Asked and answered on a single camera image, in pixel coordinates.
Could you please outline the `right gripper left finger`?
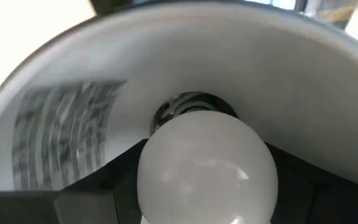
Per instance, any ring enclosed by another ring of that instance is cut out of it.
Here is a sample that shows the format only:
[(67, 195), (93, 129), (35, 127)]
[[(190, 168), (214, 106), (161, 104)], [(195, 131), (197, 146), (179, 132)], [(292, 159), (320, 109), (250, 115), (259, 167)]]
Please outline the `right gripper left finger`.
[(141, 224), (137, 170), (146, 142), (62, 190), (0, 191), (0, 224)]

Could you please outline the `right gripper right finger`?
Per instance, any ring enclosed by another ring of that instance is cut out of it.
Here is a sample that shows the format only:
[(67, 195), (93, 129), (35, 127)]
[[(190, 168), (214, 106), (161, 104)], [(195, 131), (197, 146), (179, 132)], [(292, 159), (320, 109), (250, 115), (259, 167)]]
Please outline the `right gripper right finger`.
[(278, 174), (271, 224), (358, 224), (358, 184), (267, 147)]

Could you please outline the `white frosted lightbulb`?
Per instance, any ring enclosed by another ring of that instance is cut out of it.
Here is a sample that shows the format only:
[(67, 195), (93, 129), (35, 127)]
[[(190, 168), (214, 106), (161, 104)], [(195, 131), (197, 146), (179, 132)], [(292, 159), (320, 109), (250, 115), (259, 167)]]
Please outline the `white frosted lightbulb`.
[(137, 196), (149, 224), (270, 224), (277, 168), (266, 144), (241, 120), (191, 112), (145, 144)]

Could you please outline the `black desk lamp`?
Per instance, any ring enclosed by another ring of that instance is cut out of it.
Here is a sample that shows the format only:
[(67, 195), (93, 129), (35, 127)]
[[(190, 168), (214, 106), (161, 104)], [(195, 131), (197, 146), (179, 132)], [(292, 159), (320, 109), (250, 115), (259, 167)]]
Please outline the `black desk lamp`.
[(253, 2), (84, 21), (0, 87), (0, 190), (62, 189), (149, 136), (170, 98), (227, 102), (267, 143), (358, 184), (358, 40)]

